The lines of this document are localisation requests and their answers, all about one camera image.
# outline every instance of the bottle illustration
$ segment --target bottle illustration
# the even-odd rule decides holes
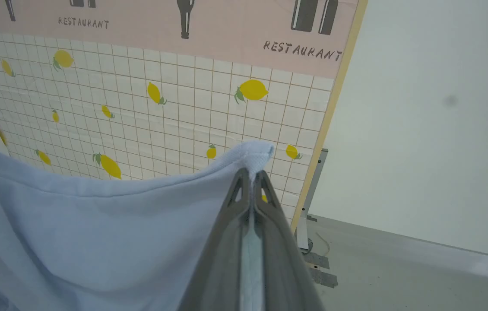
[[[12,0],[6,0],[6,6],[8,7],[8,13],[10,14],[10,20],[12,22],[16,21],[16,17],[13,15]]]
[[[181,38],[188,39],[190,12],[194,6],[194,0],[177,0],[177,6],[181,12]]]
[[[321,25],[319,26],[319,33],[329,35],[333,31],[334,18],[336,16],[336,9],[338,7],[338,0],[326,0],[323,8],[323,15],[321,15]]]
[[[71,6],[79,6],[83,8],[85,6],[85,0],[70,0]]]
[[[319,0],[296,0],[291,29],[301,32],[311,32],[318,3]]]

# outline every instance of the garment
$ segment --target garment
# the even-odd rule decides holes
[[[273,151],[243,143],[194,175],[147,181],[65,177],[0,153],[3,309],[175,310],[234,173],[255,176]]]

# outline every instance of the yellow strip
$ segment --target yellow strip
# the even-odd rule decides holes
[[[321,130],[319,131],[319,138],[317,143],[315,143],[315,149],[313,150],[313,155],[311,156],[311,162],[309,163],[309,169],[307,170],[307,175],[305,175],[304,186],[301,189],[300,199],[298,200],[298,206],[294,211],[294,217],[292,218],[291,230],[295,232],[298,226],[298,220],[300,219],[301,209],[304,206],[305,197],[311,186],[311,180],[313,180],[313,173],[315,173],[315,168],[317,167],[317,160],[321,155],[321,149],[325,143],[326,134],[329,131],[330,122],[333,118],[334,109],[336,108],[336,102],[342,91],[342,85],[344,83],[344,78],[346,77],[346,72],[349,67],[349,62],[351,61],[351,55],[353,54],[353,48],[357,41],[357,36],[359,34],[359,29],[361,28],[361,23],[363,22],[363,16],[365,15],[365,9],[367,8],[368,0],[360,0],[357,4],[357,10],[353,18],[353,23],[351,30],[349,31],[348,40],[346,47],[343,52],[342,63],[338,70],[336,80],[334,82],[333,90],[330,93],[329,104],[326,108],[325,118],[323,119],[323,124],[321,124]]]

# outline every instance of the floor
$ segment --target floor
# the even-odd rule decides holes
[[[315,285],[327,311],[488,311],[487,255],[320,218],[307,233],[337,277]]]

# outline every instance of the white wall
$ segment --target white wall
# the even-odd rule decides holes
[[[488,0],[370,0],[310,213],[488,253]]]

